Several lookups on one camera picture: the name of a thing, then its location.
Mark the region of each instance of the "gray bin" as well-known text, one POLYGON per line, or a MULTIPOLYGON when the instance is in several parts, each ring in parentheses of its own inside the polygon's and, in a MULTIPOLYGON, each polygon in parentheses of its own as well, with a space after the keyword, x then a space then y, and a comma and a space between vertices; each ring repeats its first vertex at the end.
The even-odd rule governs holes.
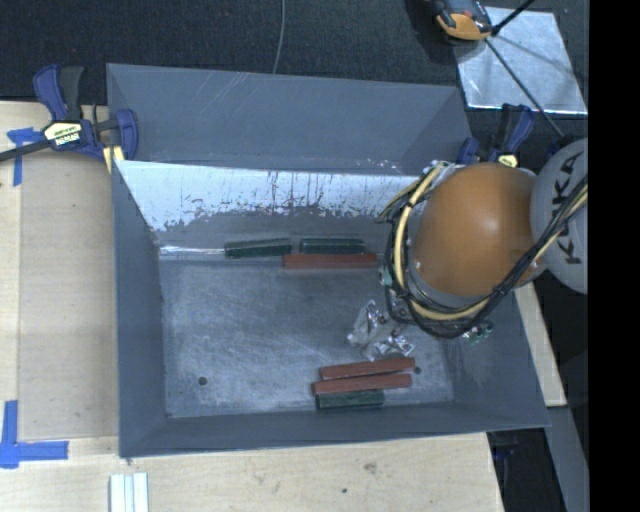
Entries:
POLYGON ((304 236, 381 254, 376 214, 469 135, 457 89, 124 65, 108 89, 140 127, 113 170, 121 456, 548 425, 512 295, 475 345, 409 328, 421 371, 382 407, 316 411, 318 368, 362 359, 345 337, 369 300, 384 307, 377 269, 218 254, 304 236))

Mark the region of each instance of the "metal plate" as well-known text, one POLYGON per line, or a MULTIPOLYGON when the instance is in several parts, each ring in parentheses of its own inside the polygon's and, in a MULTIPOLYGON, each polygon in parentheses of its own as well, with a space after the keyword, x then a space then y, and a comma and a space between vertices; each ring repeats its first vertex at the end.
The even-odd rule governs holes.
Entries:
MULTIPOLYGON (((493 25, 512 12, 486 9, 493 25)), ((546 112, 587 114, 553 13, 524 11, 491 43, 546 112)), ((454 53, 468 106, 499 109, 509 103, 537 110, 486 43, 457 46, 454 53)))

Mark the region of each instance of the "wooden board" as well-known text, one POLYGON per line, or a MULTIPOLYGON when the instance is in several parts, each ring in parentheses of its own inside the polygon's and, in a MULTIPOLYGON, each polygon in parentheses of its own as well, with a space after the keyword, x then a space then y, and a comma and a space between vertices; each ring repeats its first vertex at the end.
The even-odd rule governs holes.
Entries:
MULTIPOLYGON (((99 115, 106 115, 104 107, 99 115)), ((0 119, 4 134, 15 128, 40 129, 49 122, 49 113, 38 103, 4 102, 0 119)), ((7 179, 13 161, 2 165, 2 172, 7 179)), ((116 434, 113 228, 106 167, 75 153, 43 150, 23 158, 22 185, 13 187, 11 180, 2 188, 3 194, 13 194, 12 201, 3 202, 12 234, 4 228, 0 246, 13 254, 2 260, 3 279, 11 280, 3 293, 12 294, 2 303, 15 308, 6 315, 13 322, 7 330, 13 326, 14 336, 20 255, 18 436, 40 440, 116 434)), ((0 359, 13 360, 13 376, 7 371, 2 378, 15 380, 15 349, 0 359)), ((15 389, 9 393, 13 396, 4 398, 16 398, 15 389)))
POLYGON ((0 470, 2 510, 107 510, 112 474, 146 472, 150 511, 503 511, 483 434, 120 460, 117 439, 0 470))

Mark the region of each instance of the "robotic hand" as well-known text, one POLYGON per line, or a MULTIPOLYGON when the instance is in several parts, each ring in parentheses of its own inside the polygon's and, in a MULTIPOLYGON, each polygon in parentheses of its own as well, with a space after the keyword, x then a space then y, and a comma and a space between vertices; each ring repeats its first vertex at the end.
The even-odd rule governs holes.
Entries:
POLYGON ((499 162, 426 168, 379 219, 391 224, 381 276, 391 317, 455 338, 547 268, 587 293, 587 159, 582 139, 537 176, 499 162))

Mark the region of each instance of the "wooden block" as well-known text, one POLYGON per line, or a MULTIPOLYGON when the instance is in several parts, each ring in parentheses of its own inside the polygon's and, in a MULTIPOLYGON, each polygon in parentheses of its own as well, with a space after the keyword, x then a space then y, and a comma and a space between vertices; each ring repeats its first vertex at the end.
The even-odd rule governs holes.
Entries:
POLYGON ((408 373, 390 373, 353 377, 350 379, 321 380, 311 385, 314 395, 326 393, 350 393, 351 391, 367 391, 371 389, 408 388, 411 386, 411 375, 408 373))
POLYGON ((286 269, 341 269, 371 268, 378 264, 373 253, 364 254, 302 254, 292 253, 282 256, 282 266, 286 269))
POLYGON ((364 375, 378 375, 381 373, 408 370, 415 368, 415 366, 416 361, 413 357, 396 357, 373 362, 362 361, 360 363, 338 364, 320 368, 320 378, 322 380, 331 380, 361 377, 364 375))

